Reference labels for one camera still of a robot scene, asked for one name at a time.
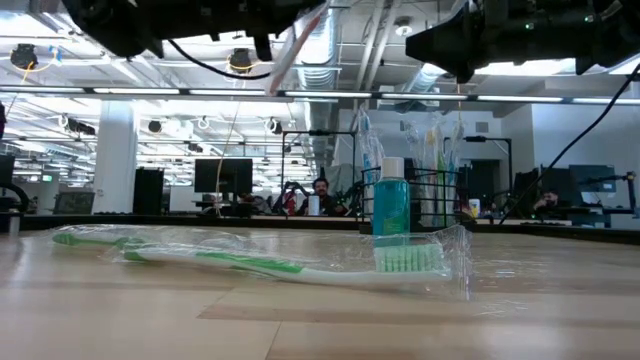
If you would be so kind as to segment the black computer monitor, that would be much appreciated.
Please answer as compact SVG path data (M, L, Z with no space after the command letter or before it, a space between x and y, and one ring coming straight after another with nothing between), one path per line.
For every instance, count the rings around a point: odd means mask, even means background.
M194 191L248 194L253 187L252 159L196 159Z
M616 192L616 174L613 166L570 165L569 171L580 192Z

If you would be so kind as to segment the orange toothbrush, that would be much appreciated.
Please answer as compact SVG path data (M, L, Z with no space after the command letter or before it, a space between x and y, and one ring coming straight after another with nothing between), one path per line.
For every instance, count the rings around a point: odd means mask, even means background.
M323 1L313 10L300 16L288 29L285 44L274 60L271 74L267 78L264 93L275 96L287 72L293 66L298 54L311 33L320 23L322 15L328 12L329 5Z

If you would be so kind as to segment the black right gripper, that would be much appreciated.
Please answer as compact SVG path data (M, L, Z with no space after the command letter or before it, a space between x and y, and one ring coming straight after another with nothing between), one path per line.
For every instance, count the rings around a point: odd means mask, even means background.
M467 83L479 63L562 59L565 0L465 0L455 16L409 36L405 54Z

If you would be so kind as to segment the silver corrugated ceiling duct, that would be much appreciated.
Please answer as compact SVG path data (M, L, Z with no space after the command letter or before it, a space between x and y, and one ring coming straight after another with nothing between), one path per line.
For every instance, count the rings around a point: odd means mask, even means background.
M338 20L333 9L321 16L320 23L311 33L296 59L296 71L299 88L304 91L332 91L337 86L337 35ZM306 130L339 131L339 106L336 100L314 99L304 103L304 120ZM320 150L318 140L312 142L316 150L308 145L306 154L325 154L334 160L336 138L327 150Z

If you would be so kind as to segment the small dark monitor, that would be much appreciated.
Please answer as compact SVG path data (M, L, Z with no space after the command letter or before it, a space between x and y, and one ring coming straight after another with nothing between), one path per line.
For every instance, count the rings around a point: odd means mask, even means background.
M92 212L93 192L61 192L56 196L54 215L87 215Z

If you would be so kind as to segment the teal mouthwash bottle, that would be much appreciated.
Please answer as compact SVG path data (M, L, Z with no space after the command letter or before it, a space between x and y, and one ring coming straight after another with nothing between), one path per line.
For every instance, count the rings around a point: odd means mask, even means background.
M410 233L410 189L404 159L385 157L374 185L372 234L376 248L400 246Z

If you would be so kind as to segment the black tower cabinet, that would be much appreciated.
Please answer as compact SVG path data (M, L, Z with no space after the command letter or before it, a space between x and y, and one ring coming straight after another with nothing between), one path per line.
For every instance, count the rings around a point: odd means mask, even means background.
M164 171L138 168L135 174L133 213L160 215L164 186Z

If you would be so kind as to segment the white column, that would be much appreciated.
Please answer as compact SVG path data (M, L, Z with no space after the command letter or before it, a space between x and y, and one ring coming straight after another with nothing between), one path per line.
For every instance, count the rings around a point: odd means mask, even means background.
M94 214L132 211L138 133L139 119L131 102L101 102L93 181Z

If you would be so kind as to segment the green toothbrush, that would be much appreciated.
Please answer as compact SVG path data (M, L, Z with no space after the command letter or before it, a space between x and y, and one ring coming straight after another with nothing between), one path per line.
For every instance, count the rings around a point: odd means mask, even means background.
M148 243L148 240L133 234L131 227L111 225L65 226L56 229L51 239L54 243L66 246L102 246L119 249Z
M189 227L116 230L106 258L251 273L277 281L400 290L465 299L473 235L460 225L390 236L358 233L227 231Z
M437 220L437 225L439 227L445 227L446 226L446 216L445 216L446 214L446 201L445 201L446 174L444 173L444 170L446 169L446 164L445 164L445 158L444 158L444 152L443 152L441 140L437 141L436 150L437 150L436 165L438 170L438 173L436 175L436 183L437 183L436 185L436 206L437 206L436 220Z

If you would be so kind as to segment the blue box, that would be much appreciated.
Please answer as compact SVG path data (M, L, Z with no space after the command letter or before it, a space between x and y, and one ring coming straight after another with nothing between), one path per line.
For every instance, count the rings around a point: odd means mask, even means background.
M574 226L594 227L594 228L610 228L611 216L609 214L584 213L569 214L568 219Z

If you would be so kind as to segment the long ceiling light strip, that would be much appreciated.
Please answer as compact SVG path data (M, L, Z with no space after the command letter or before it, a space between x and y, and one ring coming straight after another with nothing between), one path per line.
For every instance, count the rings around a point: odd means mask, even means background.
M439 101L478 103L534 103L562 105L607 105L640 106L640 98L607 97L559 97L523 95L485 95L453 93L397 93L371 91L325 91L325 90L278 90L268 94L263 90L216 88L138 88L138 87L70 87L70 86L28 86L0 85L0 93L30 94L38 96L66 97L122 97L130 99L200 99L223 98L236 100L271 99L294 100L381 100L381 101Z

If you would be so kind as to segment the person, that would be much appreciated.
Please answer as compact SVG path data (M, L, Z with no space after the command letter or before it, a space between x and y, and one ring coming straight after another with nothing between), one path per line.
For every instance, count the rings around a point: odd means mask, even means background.
M534 203L532 212L536 217L555 217L561 216L561 209L566 205L559 194L555 190L548 190L542 193L540 198Z
M347 212L346 208L329 194L329 182L325 178L317 178L313 182L313 195L318 198L320 215L341 217Z

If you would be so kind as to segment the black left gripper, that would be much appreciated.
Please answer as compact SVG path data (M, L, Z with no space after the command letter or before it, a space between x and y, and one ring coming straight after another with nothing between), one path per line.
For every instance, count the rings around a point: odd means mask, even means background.
M261 61L271 61L269 35L279 35L326 0L167 0L164 38L244 31ZM252 10L252 25L249 24Z

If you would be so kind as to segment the silver spiral ceiling duct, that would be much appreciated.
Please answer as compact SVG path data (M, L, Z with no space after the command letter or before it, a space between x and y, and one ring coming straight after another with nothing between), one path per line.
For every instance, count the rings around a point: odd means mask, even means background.
M446 71L430 63L424 63L406 82L396 85L394 90L402 93L428 93Z

